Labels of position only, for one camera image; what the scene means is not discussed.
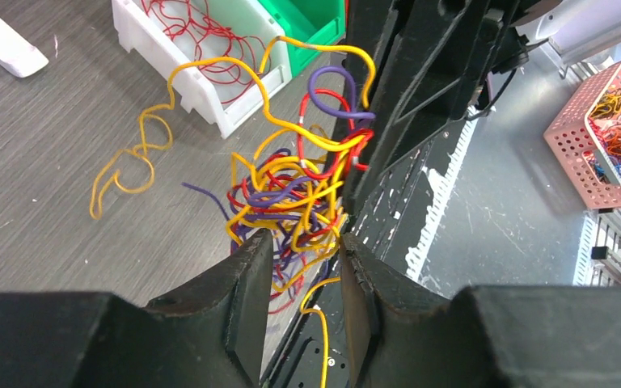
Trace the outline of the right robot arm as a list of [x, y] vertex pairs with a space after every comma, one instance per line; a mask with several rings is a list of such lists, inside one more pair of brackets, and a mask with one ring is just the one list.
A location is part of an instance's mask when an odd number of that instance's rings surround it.
[[342, 189], [361, 210], [382, 173], [461, 120], [490, 73], [523, 65], [551, 40], [571, 65], [621, 41], [621, 1], [352, 1], [347, 41], [374, 60], [368, 169]]

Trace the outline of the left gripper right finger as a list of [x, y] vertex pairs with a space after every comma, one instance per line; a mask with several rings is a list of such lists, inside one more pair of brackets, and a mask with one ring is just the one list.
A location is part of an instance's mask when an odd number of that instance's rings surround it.
[[340, 284], [352, 387], [621, 387], [621, 287], [474, 285], [447, 299], [351, 234]]

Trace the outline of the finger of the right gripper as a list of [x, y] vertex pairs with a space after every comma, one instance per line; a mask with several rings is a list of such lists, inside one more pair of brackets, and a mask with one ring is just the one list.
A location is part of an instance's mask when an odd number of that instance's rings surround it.
[[347, 42], [377, 67], [370, 88], [374, 138], [342, 195], [357, 213], [380, 175], [445, 124], [463, 117], [475, 88], [500, 61], [510, 28], [534, 1], [351, 1]]
[[356, 86], [357, 110], [371, 112], [372, 120], [356, 120], [357, 129], [370, 129], [373, 137], [357, 155], [349, 158], [349, 177], [377, 175], [387, 166], [396, 141], [394, 126], [394, 99], [389, 92], [393, 83], [390, 51], [396, 33], [395, 1], [349, 1], [347, 12], [346, 45], [362, 49], [372, 59], [375, 76], [367, 87], [369, 107], [361, 102], [361, 89], [367, 86], [369, 76], [366, 61], [357, 54], [349, 53], [344, 68], [353, 76]]

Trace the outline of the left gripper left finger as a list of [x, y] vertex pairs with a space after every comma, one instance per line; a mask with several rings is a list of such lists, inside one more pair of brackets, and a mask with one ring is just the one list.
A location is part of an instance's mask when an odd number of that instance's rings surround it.
[[258, 386], [272, 249], [258, 230], [144, 307], [105, 292], [0, 293], [0, 387]]

